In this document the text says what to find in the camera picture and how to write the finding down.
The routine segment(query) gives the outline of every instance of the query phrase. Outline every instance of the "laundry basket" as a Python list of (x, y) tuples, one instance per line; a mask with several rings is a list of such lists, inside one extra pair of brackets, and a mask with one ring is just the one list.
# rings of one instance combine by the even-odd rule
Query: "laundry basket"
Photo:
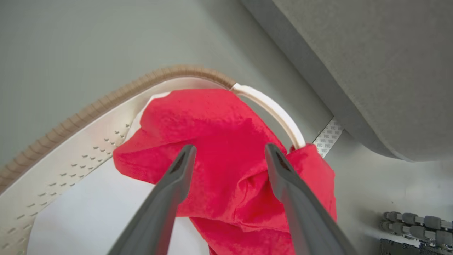
[(132, 120), (154, 94), (227, 89), (264, 107), (305, 146), (294, 121), (274, 101), (216, 70), (176, 66), (153, 71), (85, 107), (30, 145), (0, 171), (0, 254), (24, 255), (34, 219), (58, 196), (112, 157)]

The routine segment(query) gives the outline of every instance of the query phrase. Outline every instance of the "basket rim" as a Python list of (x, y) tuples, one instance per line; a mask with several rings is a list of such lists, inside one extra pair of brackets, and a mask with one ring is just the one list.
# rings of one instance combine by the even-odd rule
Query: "basket rim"
[(215, 82), (228, 90), (236, 83), (232, 78), (214, 69), (193, 65), (161, 68), (112, 91), (67, 118), (50, 132), (30, 144), (0, 170), (0, 195), (37, 162), (72, 135), (109, 112), (113, 108), (162, 82), (181, 77), (202, 78)]

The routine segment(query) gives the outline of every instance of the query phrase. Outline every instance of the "gray sofa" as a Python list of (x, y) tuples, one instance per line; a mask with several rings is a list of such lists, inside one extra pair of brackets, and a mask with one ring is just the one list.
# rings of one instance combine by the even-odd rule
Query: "gray sofa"
[(453, 1), (242, 2), (362, 144), (453, 156)]

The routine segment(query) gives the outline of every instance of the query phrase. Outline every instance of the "basket handle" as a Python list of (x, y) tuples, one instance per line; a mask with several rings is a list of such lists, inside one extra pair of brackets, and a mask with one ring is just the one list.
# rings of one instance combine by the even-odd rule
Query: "basket handle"
[(236, 95), (245, 96), (270, 113), (289, 135), (295, 149), (300, 149), (305, 146), (304, 137), (294, 120), (270, 97), (252, 87), (240, 85), (239, 83), (234, 84), (231, 91)]

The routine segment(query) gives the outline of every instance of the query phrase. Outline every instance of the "red cloth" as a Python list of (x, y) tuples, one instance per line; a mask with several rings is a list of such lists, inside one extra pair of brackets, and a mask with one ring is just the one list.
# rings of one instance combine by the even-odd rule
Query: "red cloth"
[[(157, 183), (186, 144), (197, 148), (190, 192), (177, 216), (190, 217), (211, 254), (294, 254), (283, 205), (264, 155), (286, 150), (245, 103), (222, 89), (179, 90), (154, 99), (141, 129), (113, 153), (117, 169)], [(334, 220), (334, 172), (313, 144), (286, 155)]]

